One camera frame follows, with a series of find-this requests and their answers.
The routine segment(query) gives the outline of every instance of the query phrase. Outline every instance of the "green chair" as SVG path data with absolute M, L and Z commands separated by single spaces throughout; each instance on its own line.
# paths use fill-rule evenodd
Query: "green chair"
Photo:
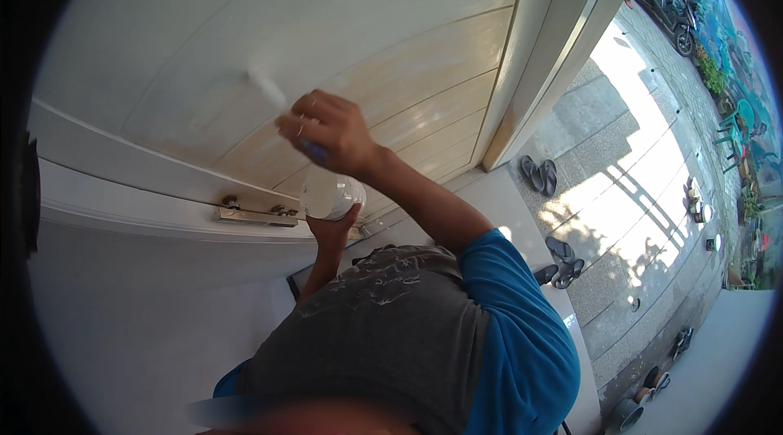
M 736 168 L 739 166 L 739 164 L 742 162 L 742 145 L 745 144 L 745 140 L 738 141 L 737 134 L 740 136 L 742 133 L 739 132 L 739 128 L 737 128 L 736 124 L 732 124 L 727 127 L 720 127 L 718 128 L 719 133 L 728 133 L 726 136 L 721 137 L 720 139 L 716 139 L 712 142 L 713 145 L 717 146 L 721 143 L 730 143 L 731 144 L 731 154 L 726 157 L 726 159 L 735 159 L 733 164 L 731 164 L 728 168 L 723 169 L 723 173 L 726 174 L 729 170 L 732 168 Z
M 729 124 L 737 124 L 734 120 L 734 117 L 737 116 L 742 117 L 742 120 L 745 121 L 746 127 L 753 127 L 753 125 L 756 123 L 756 117 L 753 116 L 753 107 L 750 106 L 750 102 L 744 98 L 741 98 L 737 101 L 737 108 L 735 108 L 731 114 L 720 121 L 720 127 L 728 126 Z

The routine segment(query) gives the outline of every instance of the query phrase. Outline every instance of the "scooter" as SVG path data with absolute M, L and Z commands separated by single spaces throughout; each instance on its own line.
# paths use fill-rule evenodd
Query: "scooter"
M 693 54 L 693 32 L 698 29 L 697 0 L 637 0 L 642 8 L 658 22 L 661 29 L 674 43 L 681 56 Z

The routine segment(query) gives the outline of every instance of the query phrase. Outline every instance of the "plastic bottle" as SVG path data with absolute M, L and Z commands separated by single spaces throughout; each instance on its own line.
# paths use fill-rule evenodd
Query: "plastic bottle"
M 310 217 L 338 221 L 356 203 L 364 205 L 367 193 L 356 178 L 312 166 L 301 186 L 299 203 Z

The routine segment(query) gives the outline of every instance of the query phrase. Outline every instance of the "tiled floor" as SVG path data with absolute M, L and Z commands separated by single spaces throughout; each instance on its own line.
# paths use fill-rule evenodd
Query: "tiled floor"
M 739 174 L 722 173 L 719 117 L 698 73 L 639 7 L 621 7 L 568 90 L 518 155 L 554 160 L 556 195 L 527 185 L 518 160 L 510 171 L 541 234 L 586 262 L 568 294 L 605 413 L 709 311 L 739 236 Z M 716 209 L 708 225 L 687 214 L 689 177 Z M 704 239 L 717 232 L 726 246 L 710 254 Z

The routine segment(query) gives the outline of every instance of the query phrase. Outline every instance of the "blue shirt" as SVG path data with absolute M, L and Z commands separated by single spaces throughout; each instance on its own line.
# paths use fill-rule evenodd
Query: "blue shirt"
M 467 435 L 551 435 L 580 390 L 571 334 L 514 245 L 493 229 L 458 257 L 463 289 L 492 314 Z

